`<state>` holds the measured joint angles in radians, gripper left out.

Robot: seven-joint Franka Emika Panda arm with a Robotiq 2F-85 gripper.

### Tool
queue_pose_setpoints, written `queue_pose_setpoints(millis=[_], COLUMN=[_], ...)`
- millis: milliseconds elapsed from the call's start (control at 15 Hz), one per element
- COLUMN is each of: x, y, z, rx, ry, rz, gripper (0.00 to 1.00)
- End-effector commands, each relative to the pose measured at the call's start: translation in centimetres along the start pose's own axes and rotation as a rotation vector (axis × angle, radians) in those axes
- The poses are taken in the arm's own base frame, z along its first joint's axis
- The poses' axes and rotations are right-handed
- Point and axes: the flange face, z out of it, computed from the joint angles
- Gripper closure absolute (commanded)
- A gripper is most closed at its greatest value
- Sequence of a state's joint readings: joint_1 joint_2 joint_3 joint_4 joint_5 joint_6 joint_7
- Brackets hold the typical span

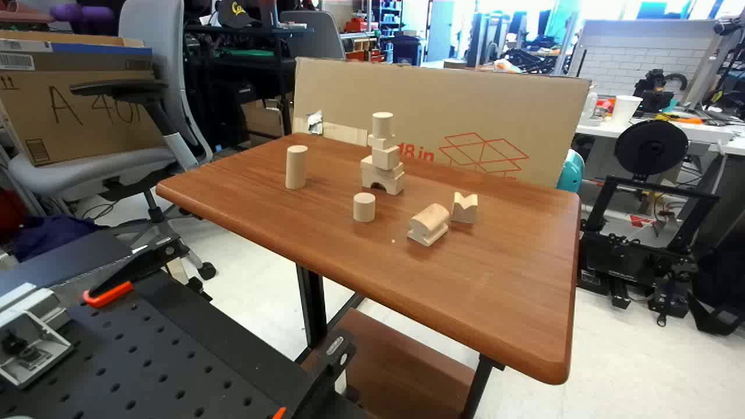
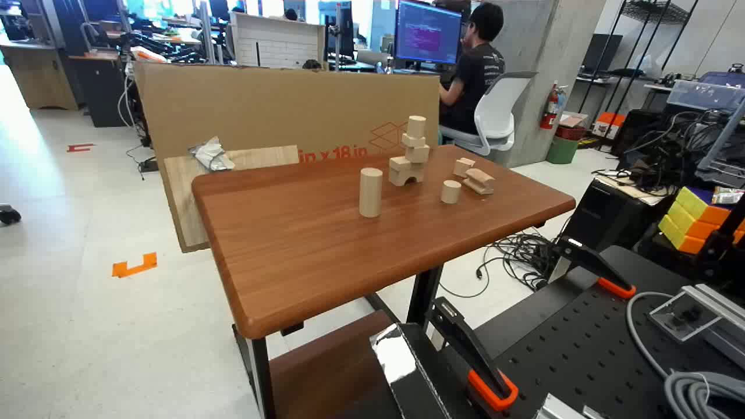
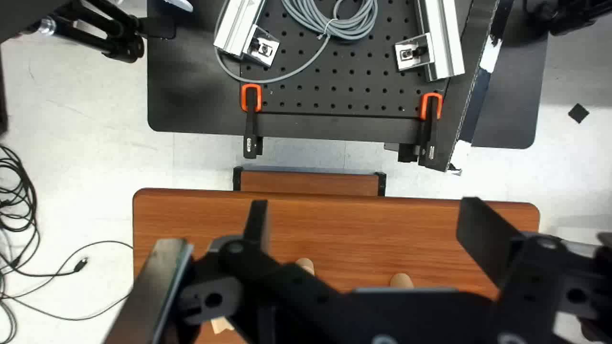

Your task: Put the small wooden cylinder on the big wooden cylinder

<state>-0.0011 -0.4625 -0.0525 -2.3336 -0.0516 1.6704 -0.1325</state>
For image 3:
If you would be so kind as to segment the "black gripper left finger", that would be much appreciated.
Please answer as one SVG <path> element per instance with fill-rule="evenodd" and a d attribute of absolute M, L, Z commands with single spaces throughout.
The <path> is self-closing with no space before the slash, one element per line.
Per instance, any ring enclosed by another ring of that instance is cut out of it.
<path fill-rule="evenodd" d="M 249 208 L 243 231 L 243 258 L 249 265 L 257 265 L 268 250 L 268 200 L 255 198 Z"/>

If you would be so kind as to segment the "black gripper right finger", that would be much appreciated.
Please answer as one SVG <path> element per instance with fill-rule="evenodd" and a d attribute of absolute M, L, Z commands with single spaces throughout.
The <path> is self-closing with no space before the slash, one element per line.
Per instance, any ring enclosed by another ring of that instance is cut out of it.
<path fill-rule="evenodd" d="M 480 271 L 501 294 L 524 235 L 486 200 L 465 196 L 459 202 L 455 237 Z"/>

